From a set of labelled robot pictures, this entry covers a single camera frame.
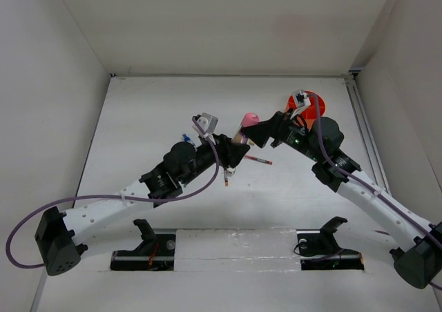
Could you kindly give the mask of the pink capped glue stick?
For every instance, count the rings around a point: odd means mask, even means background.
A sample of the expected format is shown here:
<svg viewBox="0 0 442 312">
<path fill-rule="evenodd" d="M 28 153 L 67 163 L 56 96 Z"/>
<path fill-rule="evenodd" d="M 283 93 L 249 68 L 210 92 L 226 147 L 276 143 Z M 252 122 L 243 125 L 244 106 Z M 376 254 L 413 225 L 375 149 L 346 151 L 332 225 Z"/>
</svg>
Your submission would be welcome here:
<svg viewBox="0 0 442 312">
<path fill-rule="evenodd" d="M 240 123 L 239 129 L 237 131 L 237 133 L 235 134 L 235 136 L 232 138 L 232 142 L 234 143 L 240 143 L 240 144 L 247 144 L 248 143 L 248 138 L 242 133 L 242 129 L 249 127 L 249 126 L 254 126 L 257 123 L 260 122 L 260 118 L 257 114 L 255 113 L 246 113 L 244 115 L 244 117 L 242 118 L 242 121 Z"/>
</svg>

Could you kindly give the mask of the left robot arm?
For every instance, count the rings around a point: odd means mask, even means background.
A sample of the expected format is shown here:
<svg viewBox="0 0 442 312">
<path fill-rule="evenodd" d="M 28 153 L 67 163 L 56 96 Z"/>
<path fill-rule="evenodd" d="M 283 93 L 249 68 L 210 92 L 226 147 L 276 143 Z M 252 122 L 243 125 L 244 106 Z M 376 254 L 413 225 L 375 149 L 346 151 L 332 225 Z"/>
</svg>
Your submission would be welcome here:
<svg viewBox="0 0 442 312">
<path fill-rule="evenodd" d="M 49 276 L 61 275 L 93 253 L 98 233 L 125 217 L 158 207 L 183 193 L 183 187 L 211 166 L 235 168 L 249 152 L 249 145 L 216 135 L 210 144 L 174 144 L 163 160 L 115 197 L 100 197 L 81 208 L 45 210 L 35 232 L 41 258 Z"/>
</svg>

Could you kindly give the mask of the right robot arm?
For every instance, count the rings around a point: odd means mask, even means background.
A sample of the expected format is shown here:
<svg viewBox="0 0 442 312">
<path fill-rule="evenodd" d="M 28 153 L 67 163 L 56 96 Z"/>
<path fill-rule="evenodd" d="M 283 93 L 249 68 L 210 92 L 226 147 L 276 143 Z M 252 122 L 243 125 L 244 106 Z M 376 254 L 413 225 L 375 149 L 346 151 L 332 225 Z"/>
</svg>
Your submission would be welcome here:
<svg viewBox="0 0 442 312">
<path fill-rule="evenodd" d="M 286 144 L 314 161 L 316 178 L 369 215 L 396 242 L 390 251 L 393 267 L 411 286 L 424 289 L 441 272 L 441 225 L 413 213 L 378 186 L 348 157 L 340 145 L 344 134 L 336 121 L 319 117 L 310 129 L 289 113 L 242 128 L 260 148 Z"/>
</svg>

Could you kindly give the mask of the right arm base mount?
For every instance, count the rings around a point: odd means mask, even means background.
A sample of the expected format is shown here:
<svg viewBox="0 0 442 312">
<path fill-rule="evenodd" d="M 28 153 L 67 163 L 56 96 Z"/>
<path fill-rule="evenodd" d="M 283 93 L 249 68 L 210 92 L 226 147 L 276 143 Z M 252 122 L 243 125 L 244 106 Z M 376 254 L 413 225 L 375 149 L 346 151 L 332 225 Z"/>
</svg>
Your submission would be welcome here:
<svg viewBox="0 0 442 312">
<path fill-rule="evenodd" d="M 300 257 L 302 271 L 365 270 L 362 254 L 341 248 L 334 237 L 338 227 L 346 223 L 343 217 L 333 217 L 319 229 L 296 230 L 293 252 Z"/>
</svg>

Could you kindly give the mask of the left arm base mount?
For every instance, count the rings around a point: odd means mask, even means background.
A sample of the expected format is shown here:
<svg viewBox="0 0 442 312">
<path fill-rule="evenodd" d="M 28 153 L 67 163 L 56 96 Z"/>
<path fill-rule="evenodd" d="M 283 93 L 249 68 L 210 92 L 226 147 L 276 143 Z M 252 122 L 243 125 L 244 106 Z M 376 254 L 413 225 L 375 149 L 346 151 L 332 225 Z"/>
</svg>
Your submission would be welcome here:
<svg viewBox="0 0 442 312">
<path fill-rule="evenodd" d="M 141 233 L 141 243 L 133 250 L 113 251 L 112 271 L 173 271 L 175 263 L 176 230 L 154 231 L 142 219 L 133 224 Z"/>
</svg>

